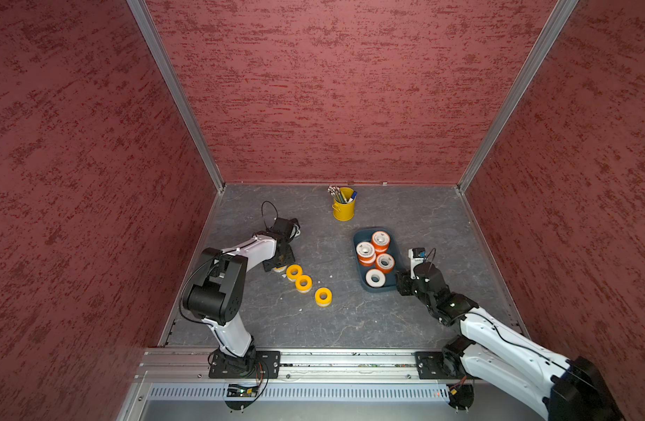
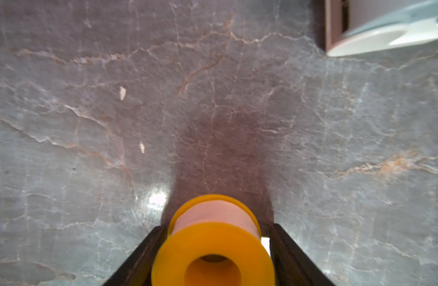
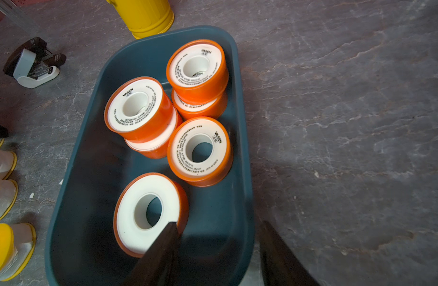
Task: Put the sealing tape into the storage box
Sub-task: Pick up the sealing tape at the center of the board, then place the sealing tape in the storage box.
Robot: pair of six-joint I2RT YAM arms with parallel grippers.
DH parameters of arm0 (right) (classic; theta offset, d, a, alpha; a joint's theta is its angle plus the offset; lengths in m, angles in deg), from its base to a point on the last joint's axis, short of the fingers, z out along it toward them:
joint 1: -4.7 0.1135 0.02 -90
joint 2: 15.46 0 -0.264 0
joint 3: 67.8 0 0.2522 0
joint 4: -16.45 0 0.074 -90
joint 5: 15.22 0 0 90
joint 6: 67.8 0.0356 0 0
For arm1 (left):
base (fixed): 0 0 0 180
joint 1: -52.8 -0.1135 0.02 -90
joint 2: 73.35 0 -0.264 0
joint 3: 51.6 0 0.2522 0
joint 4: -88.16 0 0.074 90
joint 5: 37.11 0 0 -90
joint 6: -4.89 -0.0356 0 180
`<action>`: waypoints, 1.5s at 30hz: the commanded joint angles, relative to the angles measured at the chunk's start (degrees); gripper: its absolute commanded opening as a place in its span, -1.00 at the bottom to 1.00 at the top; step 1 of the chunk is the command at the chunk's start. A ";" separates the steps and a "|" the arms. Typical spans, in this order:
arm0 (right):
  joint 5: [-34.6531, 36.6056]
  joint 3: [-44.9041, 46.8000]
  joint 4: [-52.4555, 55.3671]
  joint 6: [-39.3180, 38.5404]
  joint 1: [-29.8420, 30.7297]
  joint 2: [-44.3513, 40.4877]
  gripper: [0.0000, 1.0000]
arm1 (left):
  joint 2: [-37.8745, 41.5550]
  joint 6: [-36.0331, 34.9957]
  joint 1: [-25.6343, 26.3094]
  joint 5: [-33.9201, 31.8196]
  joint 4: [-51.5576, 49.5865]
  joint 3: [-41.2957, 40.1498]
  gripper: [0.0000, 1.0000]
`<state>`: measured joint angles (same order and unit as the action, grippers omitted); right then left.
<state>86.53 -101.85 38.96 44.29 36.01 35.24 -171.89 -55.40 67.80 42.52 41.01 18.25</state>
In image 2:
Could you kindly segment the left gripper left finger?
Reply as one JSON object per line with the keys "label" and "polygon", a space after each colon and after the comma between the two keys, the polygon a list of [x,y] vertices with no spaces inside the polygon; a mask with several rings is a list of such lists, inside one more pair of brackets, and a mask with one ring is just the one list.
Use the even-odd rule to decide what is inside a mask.
{"label": "left gripper left finger", "polygon": [[103,286],[151,286],[155,257],[167,239],[167,225],[156,226]]}

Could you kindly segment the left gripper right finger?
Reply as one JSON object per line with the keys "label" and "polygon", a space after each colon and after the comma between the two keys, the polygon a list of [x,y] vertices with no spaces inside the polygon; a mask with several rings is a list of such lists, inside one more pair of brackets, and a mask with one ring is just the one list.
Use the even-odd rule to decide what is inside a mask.
{"label": "left gripper right finger", "polygon": [[277,286],[334,286],[281,225],[274,224],[269,231]]}

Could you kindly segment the yellow tape roll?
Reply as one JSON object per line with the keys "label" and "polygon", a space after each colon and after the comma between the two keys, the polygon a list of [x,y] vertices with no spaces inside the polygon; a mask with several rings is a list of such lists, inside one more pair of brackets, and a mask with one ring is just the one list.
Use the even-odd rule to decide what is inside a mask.
{"label": "yellow tape roll", "polygon": [[155,286],[273,286],[253,212],[232,197],[198,196],[175,212],[152,266]]}

